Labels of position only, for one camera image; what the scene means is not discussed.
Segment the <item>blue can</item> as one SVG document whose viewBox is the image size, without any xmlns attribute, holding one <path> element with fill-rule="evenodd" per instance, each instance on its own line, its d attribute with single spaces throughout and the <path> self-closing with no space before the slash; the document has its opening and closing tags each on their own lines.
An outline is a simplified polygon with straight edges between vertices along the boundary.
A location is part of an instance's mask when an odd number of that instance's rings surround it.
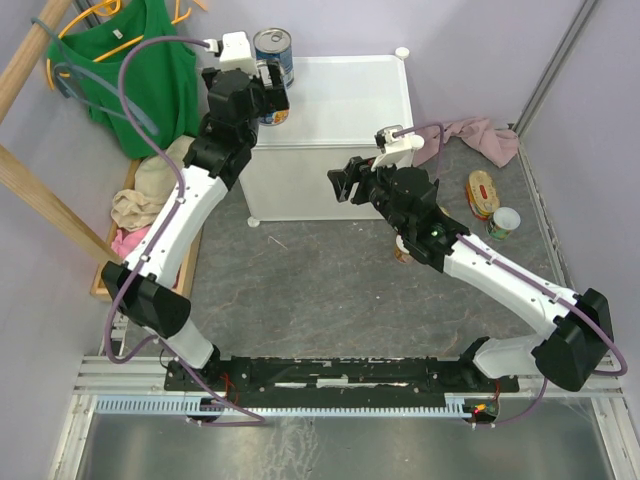
<svg viewBox="0 0 640 480">
<path fill-rule="evenodd" d="M 284 70 L 284 83 L 294 83 L 294 64 L 291 35 L 284 29 L 271 27 L 258 31 L 253 38 L 257 60 L 277 60 Z"/>
<path fill-rule="evenodd" d="M 258 121 L 264 126 L 278 126 L 288 119 L 289 112 L 289 109 L 268 111 L 261 115 Z"/>
</svg>

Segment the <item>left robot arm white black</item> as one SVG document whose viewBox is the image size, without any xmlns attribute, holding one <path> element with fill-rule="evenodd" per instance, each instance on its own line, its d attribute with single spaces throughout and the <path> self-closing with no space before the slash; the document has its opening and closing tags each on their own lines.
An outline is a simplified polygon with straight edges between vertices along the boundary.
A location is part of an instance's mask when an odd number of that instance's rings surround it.
<svg viewBox="0 0 640 480">
<path fill-rule="evenodd" d="M 203 77 L 209 111 L 190 144 L 174 191 L 138 248 L 102 279 L 117 312 L 161 339 L 186 364 L 187 379 L 209 390 L 221 378 L 219 351 L 191 319 L 190 301 L 173 285 L 204 222 L 252 157 L 260 118 L 289 106 L 283 70 L 260 60 L 257 71 L 210 68 Z"/>
</svg>

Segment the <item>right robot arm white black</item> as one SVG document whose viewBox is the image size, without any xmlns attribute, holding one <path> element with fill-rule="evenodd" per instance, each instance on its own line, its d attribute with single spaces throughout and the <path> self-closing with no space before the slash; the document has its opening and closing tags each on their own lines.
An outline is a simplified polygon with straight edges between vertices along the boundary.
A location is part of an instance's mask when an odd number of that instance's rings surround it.
<svg viewBox="0 0 640 480">
<path fill-rule="evenodd" d="M 500 255 L 443 212 L 439 184 L 423 170 L 374 168 L 372 160 L 353 157 L 327 177 L 337 201 L 371 205 L 418 263 L 474 286 L 532 328 L 528 336 L 482 341 L 458 368 L 467 389 L 481 391 L 497 378 L 539 373 L 577 392 L 599 374 L 599 363 L 614 347 L 602 293 L 576 293 Z"/>
</svg>

